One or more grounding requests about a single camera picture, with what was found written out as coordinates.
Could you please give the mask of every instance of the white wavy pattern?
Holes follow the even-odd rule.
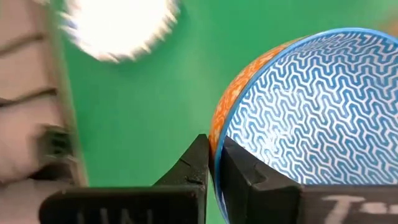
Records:
[[[397,71],[383,37],[315,39],[261,74],[226,134],[303,184],[396,184]]]

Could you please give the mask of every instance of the black plastic jaw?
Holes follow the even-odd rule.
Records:
[[[230,224],[395,224],[396,185],[299,185],[230,138],[221,156]]]
[[[41,206],[41,224],[204,224],[209,142],[200,134],[152,187],[82,188],[59,192]]]

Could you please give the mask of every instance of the blue bowl rim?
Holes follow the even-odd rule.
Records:
[[[290,53],[292,50],[296,49],[297,47],[300,47],[303,44],[306,44],[307,42],[313,40],[313,39],[317,39],[319,37],[324,37],[326,35],[333,35],[333,34],[344,34],[344,33],[348,33],[348,32],[362,32],[365,34],[371,34],[371,35],[377,35],[383,38],[386,38],[390,41],[392,41],[393,43],[398,45],[398,39],[383,33],[381,31],[378,30],[373,30],[373,29],[367,29],[367,28],[359,28],[359,27],[346,27],[346,28],[338,28],[338,29],[331,29],[331,30],[326,30],[323,32],[319,32],[317,34],[305,37],[295,43],[293,43],[292,45],[288,46],[286,49],[282,50],[281,52],[279,52],[273,59],[271,59],[268,63],[266,63],[265,65],[263,65],[258,71],[255,72],[255,74],[253,75],[253,77],[248,81],[248,83],[246,84],[246,86],[243,88],[243,90],[240,92],[239,96],[237,97],[237,99],[235,100],[234,104],[232,105],[230,111],[228,112],[228,115],[225,119],[223,128],[220,132],[220,136],[218,138],[218,144],[217,144],[217,148],[216,148],[216,154],[215,154],[215,192],[216,192],[216,198],[217,198],[217,203],[218,206],[221,210],[221,213],[223,215],[223,218],[225,219],[225,221],[227,223],[229,223],[228,221],[228,214],[226,211],[226,207],[225,207],[225,202],[222,198],[222,191],[220,188],[220,159],[221,159],[221,151],[223,150],[222,145],[224,143],[224,138],[226,136],[226,130],[227,130],[227,125],[229,124],[232,120],[233,115],[235,114],[236,109],[238,108],[239,102],[243,99],[243,96],[246,95],[246,93],[249,91],[249,89],[253,86],[253,84],[255,84],[256,80],[259,78],[259,76],[261,74],[263,74],[271,65],[273,65],[276,61],[278,61],[280,58],[286,56],[288,53]]]

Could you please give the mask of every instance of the green background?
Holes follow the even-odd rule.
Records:
[[[166,42],[121,64],[96,61],[62,34],[90,186],[153,184],[208,133],[228,83],[263,52],[327,29],[377,29],[397,10],[397,0],[182,0]],[[211,187],[208,224],[222,222]]]

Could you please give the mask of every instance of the orange bowl exterior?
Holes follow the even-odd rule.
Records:
[[[278,47],[275,47],[265,54],[261,55],[254,61],[252,61],[248,66],[246,66],[239,75],[229,84],[227,89],[225,90],[223,96],[221,97],[218,105],[216,107],[216,111],[213,115],[213,119],[211,121],[211,128],[209,133],[209,141],[210,141],[210,171],[213,173],[214,166],[214,158],[217,151],[217,145],[219,140],[219,135],[221,130],[223,129],[225,119],[229,113],[229,110],[233,106],[235,100],[242,92],[243,88],[246,86],[248,81],[253,77],[253,75],[263,67],[269,60],[275,57],[279,52],[284,50],[289,45],[298,41],[299,39],[292,40],[290,42],[284,43]]]

